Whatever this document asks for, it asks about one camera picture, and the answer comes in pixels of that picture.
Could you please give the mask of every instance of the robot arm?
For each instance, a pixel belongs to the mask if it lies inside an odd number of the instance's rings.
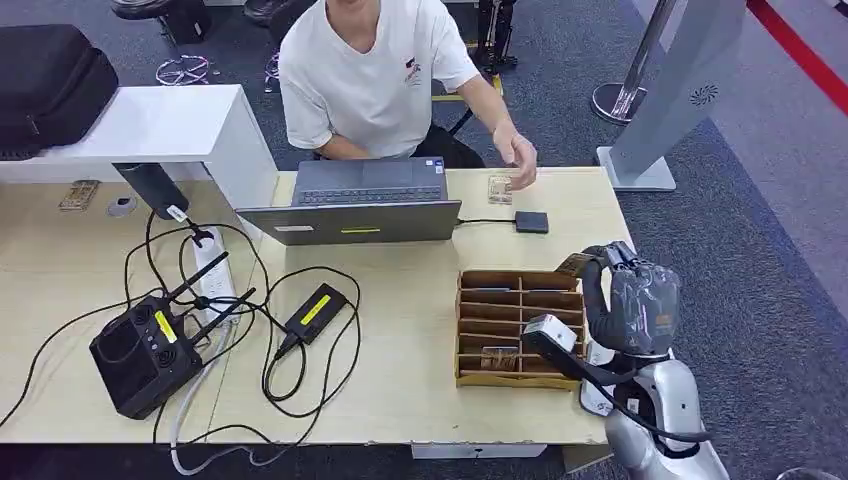
[[[613,360],[590,365],[563,339],[565,327],[546,315],[527,325],[522,337],[566,376],[588,381],[613,404],[605,429],[610,448],[638,480],[726,479],[703,431],[698,387],[671,343],[679,321],[680,278],[672,270],[638,258],[623,242],[584,250],[578,274],[589,331],[613,350]],[[612,273],[610,308],[601,289]],[[603,386],[614,385],[613,395]]]

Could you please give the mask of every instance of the laptop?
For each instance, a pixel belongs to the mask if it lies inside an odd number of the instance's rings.
[[[285,245],[448,240],[462,202],[439,157],[301,162],[291,207],[236,209]]]

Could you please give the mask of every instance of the cardboard compartment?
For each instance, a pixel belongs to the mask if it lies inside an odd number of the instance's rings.
[[[518,338],[522,328],[521,322],[461,317],[459,319],[459,333],[483,333]]]
[[[551,314],[559,318],[562,323],[572,329],[583,328],[582,310],[560,310],[557,308],[528,307],[525,305],[521,308],[521,321],[526,323],[545,314]]]
[[[483,347],[517,347],[519,341],[518,336],[460,332],[459,353],[481,354]]]
[[[524,290],[577,291],[577,279],[557,272],[521,272]]]
[[[521,305],[521,291],[496,291],[486,289],[462,289],[459,298],[469,303],[495,303],[500,305]]]
[[[578,381],[566,378],[545,359],[525,350],[521,341],[529,320],[550,313],[577,333],[575,349],[585,358],[583,297],[577,292],[577,279],[562,272],[478,270],[463,272],[458,283],[458,386],[579,387]],[[484,347],[517,347],[513,368],[487,369],[492,362],[484,361]]]
[[[482,320],[521,321],[520,305],[494,303],[460,302],[459,318],[479,318]]]
[[[519,272],[476,270],[462,273],[462,288],[521,290]]]
[[[521,295],[521,303],[527,307],[583,311],[583,296],[577,292],[530,290]]]

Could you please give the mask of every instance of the person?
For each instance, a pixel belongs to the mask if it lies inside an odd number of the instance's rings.
[[[431,79],[456,91],[492,135],[513,188],[536,179],[536,149],[471,61],[440,0],[318,0],[283,38],[279,56],[289,143],[332,160],[480,157],[432,125]]]

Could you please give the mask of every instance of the yellow label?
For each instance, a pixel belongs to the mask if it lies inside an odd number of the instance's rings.
[[[377,232],[379,232],[379,231],[380,231],[380,229],[379,229],[379,228],[368,228],[368,227],[362,227],[362,228],[343,228],[343,229],[342,229],[342,233],[377,233]]]
[[[177,336],[174,334],[174,330],[171,328],[171,324],[168,323],[168,320],[165,318],[165,314],[162,313],[161,310],[153,314],[153,317],[156,318],[156,323],[159,324],[159,329],[162,330],[162,333],[165,334],[165,338],[168,339],[168,342],[174,343],[177,341]]]
[[[312,307],[312,310],[310,310],[306,315],[303,316],[303,318],[300,320],[300,324],[309,325],[309,322],[311,322],[312,319],[315,318],[315,315],[318,315],[318,312],[320,312],[321,309],[324,308],[324,305],[326,305],[329,301],[329,295],[324,295],[323,297],[321,297],[321,300],[318,300],[318,303],[316,303],[315,306]]]

